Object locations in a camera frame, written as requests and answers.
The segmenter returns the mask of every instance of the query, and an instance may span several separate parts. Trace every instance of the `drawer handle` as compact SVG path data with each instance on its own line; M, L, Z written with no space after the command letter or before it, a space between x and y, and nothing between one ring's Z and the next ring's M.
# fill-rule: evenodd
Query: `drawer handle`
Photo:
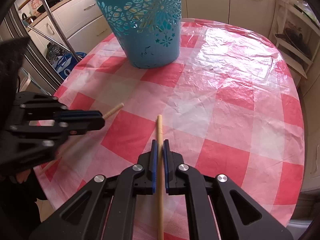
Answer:
M48 31L50 32L50 30L51 30L51 34L54 35L54 31L52 29L52 26L49 23L47 23L46 26L47 26Z
M85 10L88 10L88 9L90 9L91 7L93 7L93 6L95 6L96 4L94 3L94 4L92 4L92 5L89 5L87 8L84 8L83 10L85 11Z
M104 31L100 32L99 34L97 34L97 37L101 34L103 34L108 28L106 28Z

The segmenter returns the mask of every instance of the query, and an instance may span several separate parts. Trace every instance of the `pot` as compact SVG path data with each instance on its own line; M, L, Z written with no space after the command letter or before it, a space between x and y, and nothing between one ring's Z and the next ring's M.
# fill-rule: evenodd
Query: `pot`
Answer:
M31 24L32 22L34 22L34 20L36 19L36 16L30 16L27 17L27 15L25 13L22 14L22 21L26 21L27 23Z
M47 0L47 3L48 3L49 8L51 8L52 6L56 5L56 4L57 4L58 2L60 2L60 1L61 1L61 0ZM44 13L44 12L45 12L44 6L41 5L41 6L37 9L37 11L38 11L39 13Z
M303 36L295 34L295 32L289 28L284 29L284 34L276 34L276 37L285 40L290 45L294 46L307 58L311 58L311 52L308 46L303 42Z

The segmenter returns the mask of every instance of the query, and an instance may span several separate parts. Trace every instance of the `table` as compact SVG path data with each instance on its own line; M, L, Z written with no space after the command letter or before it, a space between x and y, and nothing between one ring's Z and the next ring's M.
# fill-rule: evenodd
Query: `table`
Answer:
M55 96L70 109L102 113L124 102L103 129L83 136L44 174L35 168L55 209L95 175L114 176L136 163L151 149L162 114L172 151L202 174L226 174L287 225L303 177L303 119L289 69L265 37L184 19L178 59L145 70L130 65L112 34L74 68ZM154 201L138 197L134 238L156 239ZM165 194L166 239L188 239L187 228L184 197Z

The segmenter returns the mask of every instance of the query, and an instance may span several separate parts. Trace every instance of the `blue gripper pad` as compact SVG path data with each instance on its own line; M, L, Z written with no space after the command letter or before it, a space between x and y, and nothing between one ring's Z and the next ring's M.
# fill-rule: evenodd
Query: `blue gripper pad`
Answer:
M169 149L169 141L167 145L167 140L163 141L163 158L164 158L164 180L165 180L165 190L166 192L169 190L169 168L168 168L168 151Z
M150 155L153 155L152 163L152 193L156 192L157 184L157 163L158 163L158 142L156 140L152 141L152 147Z

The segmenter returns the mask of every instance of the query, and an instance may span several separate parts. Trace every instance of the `wooden chopstick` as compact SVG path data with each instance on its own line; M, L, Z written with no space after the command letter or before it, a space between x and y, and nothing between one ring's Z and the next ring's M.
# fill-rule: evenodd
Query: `wooden chopstick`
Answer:
M105 113L103 115L103 119L106 120L108 119L110 116L112 116L115 112L117 112L118 110L120 110L122 107L124 107L124 103L120 103L119 105L115 106L114 108L112 108L109 112ZM73 142L71 142L65 149L63 152L57 154L56 158L53 161L50 161L40 172L39 174L41 175L42 173L44 173L45 171L47 171L52 165L54 165L56 163L56 161L62 156L63 153L67 152L70 148L72 148L76 143L79 142L79 140L81 140L83 136L79 136L78 138L76 138Z
M157 141L158 141L158 167L157 167L157 198L158 198L158 240L164 240L163 229L163 131L162 115L157 119Z

